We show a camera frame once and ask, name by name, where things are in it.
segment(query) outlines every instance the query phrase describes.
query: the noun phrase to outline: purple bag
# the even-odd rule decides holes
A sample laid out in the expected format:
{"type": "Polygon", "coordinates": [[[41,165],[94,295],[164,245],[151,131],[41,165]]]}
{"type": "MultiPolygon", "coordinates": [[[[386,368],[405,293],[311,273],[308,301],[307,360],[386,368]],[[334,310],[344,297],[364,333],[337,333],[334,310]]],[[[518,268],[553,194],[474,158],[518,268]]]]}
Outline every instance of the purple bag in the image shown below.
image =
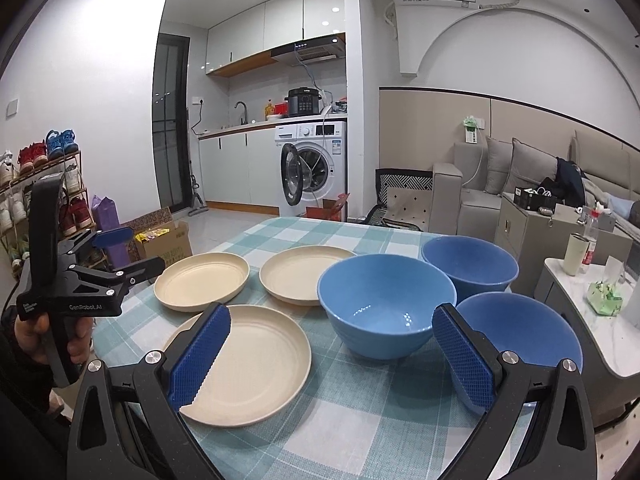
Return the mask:
{"type": "MultiPolygon", "coordinates": [[[[105,197],[101,199],[94,195],[91,200],[91,211],[94,213],[95,224],[101,231],[110,231],[111,229],[120,227],[116,203],[110,198],[105,197]]],[[[126,244],[109,247],[104,251],[113,269],[124,267],[131,263],[126,244]]]]}

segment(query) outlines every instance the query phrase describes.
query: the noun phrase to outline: light switch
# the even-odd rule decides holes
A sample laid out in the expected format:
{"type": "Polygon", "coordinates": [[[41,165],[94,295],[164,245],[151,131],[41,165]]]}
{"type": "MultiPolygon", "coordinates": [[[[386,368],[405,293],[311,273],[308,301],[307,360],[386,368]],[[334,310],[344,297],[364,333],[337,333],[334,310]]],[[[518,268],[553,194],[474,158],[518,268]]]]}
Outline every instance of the light switch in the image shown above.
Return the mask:
{"type": "Polygon", "coordinates": [[[18,99],[11,101],[6,107],[6,116],[9,118],[18,113],[18,99]]]}

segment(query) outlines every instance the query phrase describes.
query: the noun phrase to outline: yellow bottle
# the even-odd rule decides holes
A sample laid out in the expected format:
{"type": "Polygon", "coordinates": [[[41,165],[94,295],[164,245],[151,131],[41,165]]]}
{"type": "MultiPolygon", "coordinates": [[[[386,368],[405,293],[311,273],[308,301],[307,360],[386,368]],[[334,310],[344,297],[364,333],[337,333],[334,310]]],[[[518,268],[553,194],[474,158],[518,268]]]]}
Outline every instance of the yellow bottle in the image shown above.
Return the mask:
{"type": "Polygon", "coordinates": [[[269,104],[264,107],[264,120],[267,120],[267,117],[276,113],[276,107],[271,103],[271,99],[269,99],[269,104]]]}

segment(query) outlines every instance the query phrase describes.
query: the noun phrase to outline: washing machine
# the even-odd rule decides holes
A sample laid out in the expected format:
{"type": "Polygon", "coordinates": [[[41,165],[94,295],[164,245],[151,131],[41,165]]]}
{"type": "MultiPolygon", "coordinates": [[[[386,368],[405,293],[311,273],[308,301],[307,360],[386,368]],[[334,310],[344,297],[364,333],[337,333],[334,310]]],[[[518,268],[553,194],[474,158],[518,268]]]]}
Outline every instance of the washing machine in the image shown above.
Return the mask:
{"type": "Polygon", "coordinates": [[[347,192],[347,122],[280,124],[280,216],[302,216],[347,192]]]}

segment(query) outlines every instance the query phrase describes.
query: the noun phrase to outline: gray pillow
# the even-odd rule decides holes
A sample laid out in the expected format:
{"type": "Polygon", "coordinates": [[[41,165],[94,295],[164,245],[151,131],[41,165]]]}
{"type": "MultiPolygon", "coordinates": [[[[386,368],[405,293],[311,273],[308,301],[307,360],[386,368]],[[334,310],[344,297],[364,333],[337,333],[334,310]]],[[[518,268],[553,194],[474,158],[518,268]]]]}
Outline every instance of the gray pillow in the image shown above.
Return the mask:
{"type": "Polygon", "coordinates": [[[492,195],[498,195],[502,192],[509,176],[513,145],[510,142],[491,138],[486,140],[486,145],[489,148],[489,162],[484,190],[492,195]]]}
{"type": "Polygon", "coordinates": [[[556,179],[558,160],[548,153],[513,139],[513,157],[504,193],[513,193],[518,187],[536,187],[549,177],[556,179]]]}

